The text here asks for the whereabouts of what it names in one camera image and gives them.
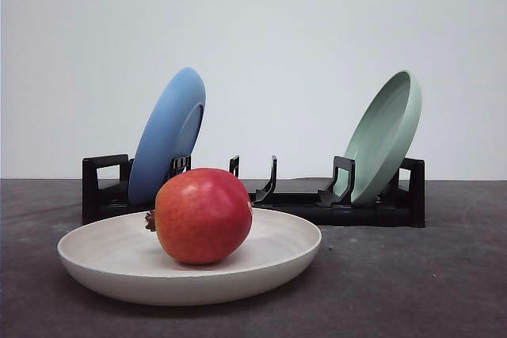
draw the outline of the dark tabletop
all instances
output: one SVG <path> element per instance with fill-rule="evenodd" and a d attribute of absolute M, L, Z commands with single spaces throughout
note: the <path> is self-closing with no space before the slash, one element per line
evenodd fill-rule
<path fill-rule="evenodd" d="M 426 228 L 322 226 L 317 256 L 291 282 L 193 307 L 115 301 L 67 274 L 56 244 L 80 226 L 80 180 L 1 186 L 5 338 L 507 336 L 505 181 L 428 181 Z"/>

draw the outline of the white backdrop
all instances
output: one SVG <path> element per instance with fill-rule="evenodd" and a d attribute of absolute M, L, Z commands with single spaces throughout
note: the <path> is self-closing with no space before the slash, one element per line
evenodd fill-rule
<path fill-rule="evenodd" d="M 2 0 L 2 177 L 134 155 L 167 82 L 201 75 L 194 166 L 330 176 L 382 84 L 423 90 L 428 179 L 507 179 L 506 0 Z"/>

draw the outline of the dish rack frame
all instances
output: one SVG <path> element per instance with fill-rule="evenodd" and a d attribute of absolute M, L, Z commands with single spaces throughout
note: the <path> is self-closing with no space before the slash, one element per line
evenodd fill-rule
<path fill-rule="evenodd" d="M 128 202 L 128 179 L 134 158 L 126 154 L 84 158 L 82 160 L 82 224 L 105 218 L 154 209 L 154 199 L 142 205 Z M 120 167 L 120 177 L 115 184 L 101 188 L 97 170 L 104 167 Z M 329 226 L 410 226 L 425 227 L 425 162 L 405 158 L 377 200 L 367 206 L 353 205 L 356 163 L 353 159 L 335 156 L 333 177 L 317 192 L 277 192 L 276 155 L 272 156 L 271 174 L 264 187 L 249 192 L 252 207 L 283 211 L 313 222 Z M 191 170 L 191 156 L 173 158 L 166 171 L 164 182 Z M 400 169 L 410 171 L 408 188 L 399 180 Z M 239 156 L 229 160 L 229 172 L 239 175 Z M 347 186 L 341 195 L 334 193 L 339 173 L 347 173 Z"/>

